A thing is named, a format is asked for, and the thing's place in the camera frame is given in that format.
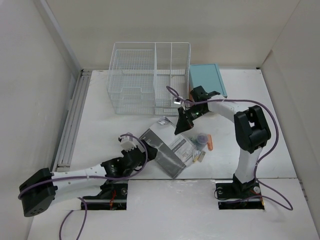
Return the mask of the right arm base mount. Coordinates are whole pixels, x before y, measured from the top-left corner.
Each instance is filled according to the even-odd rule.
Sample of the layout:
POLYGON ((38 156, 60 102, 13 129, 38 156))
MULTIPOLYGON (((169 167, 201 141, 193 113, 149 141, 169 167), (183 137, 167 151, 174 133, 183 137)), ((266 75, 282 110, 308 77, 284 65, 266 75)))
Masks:
POLYGON ((214 196, 218 201, 219 210, 264 210, 264 202, 260 195, 261 188, 255 180, 244 189, 240 189, 233 180, 215 183, 214 196))

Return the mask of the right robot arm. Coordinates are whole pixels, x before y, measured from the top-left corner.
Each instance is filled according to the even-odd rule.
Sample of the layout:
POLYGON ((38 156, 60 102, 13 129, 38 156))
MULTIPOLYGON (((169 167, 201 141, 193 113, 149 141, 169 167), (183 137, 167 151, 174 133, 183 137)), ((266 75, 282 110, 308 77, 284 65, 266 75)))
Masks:
POLYGON ((167 90, 184 105, 178 108, 175 135, 194 127, 194 120, 212 112, 223 116, 234 124, 235 138, 240 147, 238 166, 230 183, 216 185, 220 200, 248 198, 258 183, 255 167, 258 158, 271 138, 271 131, 262 108, 258 105, 245 107, 239 100, 225 98, 219 92, 207 93, 202 86, 190 93, 193 100, 183 99, 178 92, 168 86, 167 90))

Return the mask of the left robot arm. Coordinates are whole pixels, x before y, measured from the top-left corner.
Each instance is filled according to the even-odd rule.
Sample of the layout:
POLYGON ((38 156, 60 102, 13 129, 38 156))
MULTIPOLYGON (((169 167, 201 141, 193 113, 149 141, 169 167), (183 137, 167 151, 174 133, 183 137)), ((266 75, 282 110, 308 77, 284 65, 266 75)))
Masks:
POLYGON ((19 186, 18 199, 23 215, 34 217, 55 203, 89 194, 107 198, 111 195, 110 184, 136 176, 148 162, 154 160, 158 150, 145 141, 142 148, 122 150, 115 157, 87 169, 69 172, 51 172, 42 168, 19 186))

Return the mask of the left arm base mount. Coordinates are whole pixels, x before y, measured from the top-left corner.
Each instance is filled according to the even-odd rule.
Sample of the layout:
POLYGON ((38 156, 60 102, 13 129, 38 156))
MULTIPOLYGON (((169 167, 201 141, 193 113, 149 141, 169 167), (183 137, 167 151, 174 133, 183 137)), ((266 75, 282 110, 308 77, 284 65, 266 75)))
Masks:
POLYGON ((96 196, 84 196, 91 211, 122 211, 127 209, 128 181, 104 185, 96 196))

